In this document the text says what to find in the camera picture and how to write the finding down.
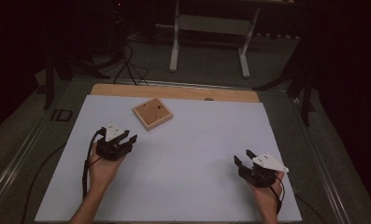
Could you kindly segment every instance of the dark background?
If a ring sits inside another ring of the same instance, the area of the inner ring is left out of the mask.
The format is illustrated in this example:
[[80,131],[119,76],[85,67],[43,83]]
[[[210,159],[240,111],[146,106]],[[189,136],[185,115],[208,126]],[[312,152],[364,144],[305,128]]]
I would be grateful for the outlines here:
[[[60,34],[53,32],[51,18],[64,17],[56,24],[67,21],[66,28],[76,31],[76,45],[68,48],[78,57],[87,57],[91,51],[115,51],[105,45],[106,38],[95,35],[88,39],[81,35],[91,26],[100,27],[104,36],[114,34],[110,30],[109,2],[100,1],[98,13],[90,18],[101,20],[93,23],[95,20],[84,17],[82,20],[71,13],[76,5],[71,3],[84,1],[55,1],[54,5],[51,1],[0,1],[0,124],[38,87],[34,75],[45,68],[46,52],[40,44],[40,35]],[[127,14],[121,15],[147,35],[153,35],[155,22],[172,24],[174,1],[131,2]],[[92,0],[86,3],[95,4]],[[53,6],[65,10],[58,16],[54,13],[61,10],[54,11]],[[184,10],[197,11],[194,6],[198,5],[188,4]],[[88,11],[84,5],[81,10]],[[314,17],[310,17],[310,12],[314,12]],[[209,13],[222,13],[222,10]],[[335,1],[335,4],[326,1],[313,10],[265,7],[256,33],[271,34],[272,38],[302,37],[287,69],[303,64],[307,64],[303,67],[306,70],[314,69],[313,87],[320,92],[321,102],[371,195],[371,0]],[[67,37],[73,41],[71,34],[68,32]],[[117,44],[116,48],[120,48],[121,43]]]

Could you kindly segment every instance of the wooden block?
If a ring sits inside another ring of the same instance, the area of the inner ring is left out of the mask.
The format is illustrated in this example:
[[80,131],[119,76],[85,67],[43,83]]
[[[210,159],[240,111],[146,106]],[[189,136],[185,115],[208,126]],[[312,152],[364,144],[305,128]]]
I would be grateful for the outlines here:
[[133,111],[147,131],[173,118],[171,111],[157,98],[133,107]]

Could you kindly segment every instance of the hand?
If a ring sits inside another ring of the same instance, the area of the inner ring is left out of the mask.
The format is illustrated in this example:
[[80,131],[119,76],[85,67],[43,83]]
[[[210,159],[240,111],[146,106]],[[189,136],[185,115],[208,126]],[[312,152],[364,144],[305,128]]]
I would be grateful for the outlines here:
[[123,156],[117,161],[107,161],[96,154],[96,147],[97,144],[94,144],[89,160],[91,165],[89,168],[91,189],[107,189],[125,157]]
[[[283,172],[277,173],[278,179],[282,180],[283,176]],[[263,223],[278,223],[278,199],[276,198],[275,194],[273,194],[272,190],[270,188],[256,188],[251,183],[247,183],[254,194],[255,202],[257,203]],[[278,196],[281,194],[282,188],[277,179],[272,185],[272,188],[278,194]]]

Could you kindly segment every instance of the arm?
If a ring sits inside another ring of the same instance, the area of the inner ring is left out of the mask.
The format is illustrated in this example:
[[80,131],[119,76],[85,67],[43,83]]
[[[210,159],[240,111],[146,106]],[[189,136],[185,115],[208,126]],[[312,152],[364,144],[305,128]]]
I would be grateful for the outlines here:
[[[284,176],[283,172],[278,172],[277,177],[281,180]],[[249,187],[254,195],[255,202],[258,206],[263,224],[277,224],[277,199],[270,188],[256,188],[252,184],[248,183]],[[278,180],[272,185],[275,192],[280,195],[282,192],[281,185]]]
[[98,207],[100,206],[110,183],[115,178],[121,162],[124,160],[124,157],[121,157],[117,161],[106,161],[100,159],[100,157],[95,153],[95,148],[96,144],[93,145],[93,152],[90,156],[90,164],[92,164],[89,168],[90,189],[77,212],[69,221],[71,224],[93,222]]

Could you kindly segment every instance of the white tabletop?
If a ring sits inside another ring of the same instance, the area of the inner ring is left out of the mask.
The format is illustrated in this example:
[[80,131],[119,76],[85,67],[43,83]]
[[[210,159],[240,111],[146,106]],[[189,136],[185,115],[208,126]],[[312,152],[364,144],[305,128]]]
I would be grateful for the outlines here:
[[[95,217],[96,221],[258,221],[252,194],[234,155],[246,149],[281,161],[261,103],[161,99],[174,117],[147,132],[132,107],[149,98],[88,96],[36,221],[66,222],[81,202],[83,163],[94,133],[109,121],[138,134]],[[302,220],[287,176],[278,220]]]

